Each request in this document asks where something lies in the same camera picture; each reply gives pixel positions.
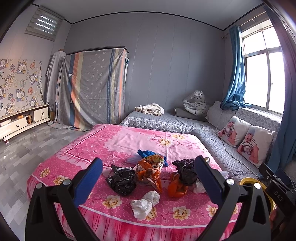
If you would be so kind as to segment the right hand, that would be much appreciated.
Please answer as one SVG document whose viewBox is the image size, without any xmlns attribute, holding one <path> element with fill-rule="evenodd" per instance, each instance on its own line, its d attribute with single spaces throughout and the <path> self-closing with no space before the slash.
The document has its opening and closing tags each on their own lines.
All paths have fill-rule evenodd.
<svg viewBox="0 0 296 241">
<path fill-rule="evenodd" d="M 273 230 L 277 226 L 278 208 L 274 209 L 269 216 L 270 228 Z"/>
</svg>

